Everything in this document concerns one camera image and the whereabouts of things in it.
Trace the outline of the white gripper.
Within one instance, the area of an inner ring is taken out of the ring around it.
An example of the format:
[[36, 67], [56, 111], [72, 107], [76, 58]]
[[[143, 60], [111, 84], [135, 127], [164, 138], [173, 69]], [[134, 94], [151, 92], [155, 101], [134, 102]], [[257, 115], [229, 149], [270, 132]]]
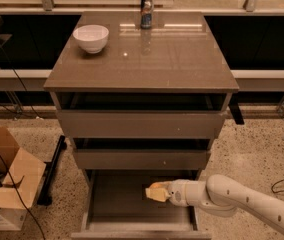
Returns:
[[188, 207], [186, 187], [189, 180], [154, 182], [145, 189], [146, 197], [158, 202], [169, 201], [179, 207]]

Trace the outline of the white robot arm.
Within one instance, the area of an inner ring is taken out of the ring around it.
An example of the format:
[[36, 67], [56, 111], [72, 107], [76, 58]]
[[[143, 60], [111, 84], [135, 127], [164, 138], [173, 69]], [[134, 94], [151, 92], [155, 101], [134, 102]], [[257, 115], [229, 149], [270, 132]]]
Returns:
[[284, 201], [250, 189], [224, 175], [206, 181], [178, 179], [155, 182], [145, 189], [146, 197], [175, 206], [197, 207], [220, 216], [232, 216], [240, 208], [284, 235]]

